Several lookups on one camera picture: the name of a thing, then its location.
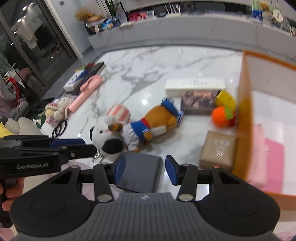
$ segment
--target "beige box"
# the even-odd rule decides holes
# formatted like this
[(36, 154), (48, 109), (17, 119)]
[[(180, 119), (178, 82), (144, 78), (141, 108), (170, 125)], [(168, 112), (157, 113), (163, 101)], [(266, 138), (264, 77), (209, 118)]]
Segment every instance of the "beige box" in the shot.
[(233, 166), (236, 137), (224, 133), (208, 131), (200, 155), (201, 169), (210, 169), (219, 165), (230, 171)]

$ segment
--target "orange pom-pom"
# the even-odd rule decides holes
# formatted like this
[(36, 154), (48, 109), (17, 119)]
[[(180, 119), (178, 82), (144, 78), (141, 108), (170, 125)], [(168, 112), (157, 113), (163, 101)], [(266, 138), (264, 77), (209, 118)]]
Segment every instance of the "orange pom-pom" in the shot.
[(229, 120), (226, 117), (225, 107), (220, 106), (213, 110), (212, 112), (212, 122), (220, 128), (227, 127)]

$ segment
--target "dark gray case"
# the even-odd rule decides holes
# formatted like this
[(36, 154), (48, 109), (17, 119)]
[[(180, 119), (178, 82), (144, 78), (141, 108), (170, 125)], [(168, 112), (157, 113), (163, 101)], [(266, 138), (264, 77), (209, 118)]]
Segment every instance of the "dark gray case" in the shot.
[(156, 192), (163, 162), (161, 157), (133, 152), (126, 152), (124, 157), (126, 168), (117, 187), (132, 192)]
[(204, 221), (193, 203), (176, 201), (170, 193), (122, 193), (114, 202), (97, 204), (89, 219), (70, 233), (52, 238), (19, 234), (13, 241), (124, 240), (279, 241), (271, 231), (254, 237), (222, 233)]

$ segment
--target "pastel plush toy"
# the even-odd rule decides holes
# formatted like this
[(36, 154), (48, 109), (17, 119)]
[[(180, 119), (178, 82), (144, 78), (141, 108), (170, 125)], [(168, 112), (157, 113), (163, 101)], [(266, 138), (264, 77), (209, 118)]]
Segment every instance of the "pastel plush toy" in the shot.
[(55, 125), (64, 119), (67, 119), (67, 107), (70, 105), (71, 99), (63, 97), (55, 103), (49, 103), (45, 107), (46, 122)]
[(178, 127), (182, 117), (183, 112), (176, 110), (173, 101), (164, 99), (159, 106), (152, 108), (141, 120), (129, 124), (111, 124), (108, 129), (112, 132), (120, 132), (129, 151), (140, 152), (138, 145), (141, 142), (150, 141), (153, 137)]
[(114, 123), (126, 124), (129, 122), (131, 114), (122, 104), (113, 105), (105, 116), (100, 116), (97, 123), (90, 130), (90, 139), (98, 151), (103, 154), (120, 153), (123, 143), (119, 132), (112, 132), (108, 126)]

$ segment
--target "marble counter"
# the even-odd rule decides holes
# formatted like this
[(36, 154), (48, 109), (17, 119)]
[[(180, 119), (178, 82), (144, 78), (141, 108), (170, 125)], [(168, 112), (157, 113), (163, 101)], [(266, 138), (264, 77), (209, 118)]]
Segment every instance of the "marble counter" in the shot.
[(296, 38), (286, 31), (228, 14), (186, 15), (137, 21), (89, 37), (98, 53), (131, 47), (194, 45), (253, 50), (295, 63)]
[[(236, 95), (239, 80), (241, 53), (205, 47), (143, 47), (109, 52), (98, 61), (106, 68), (101, 73), (105, 83), (96, 90), (70, 116), (68, 127), (61, 138), (83, 138), (91, 143), (89, 131), (96, 119), (104, 115), (114, 103), (123, 103), (138, 120), (165, 96), (165, 83), (170, 77), (219, 77), (227, 90)], [(180, 99), (175, 99), (180, 107)], [(210, 116), (185, 116), (179, 129), (153, 139), (143, 153), (161, 156), (172, 155), (179, 163), (198, 165), (206, 133), (214, 129)], [(52, 128), (43, 125), (42, 132), (51, 135)], [(93, 166), (90, 158), (79, 161)], [(171, 192), (174, 197), (179, 187), (171, 184), (165, 169), (159, 192)], [(207, 185), (199, 185), (197, 198), (208, 194)]]

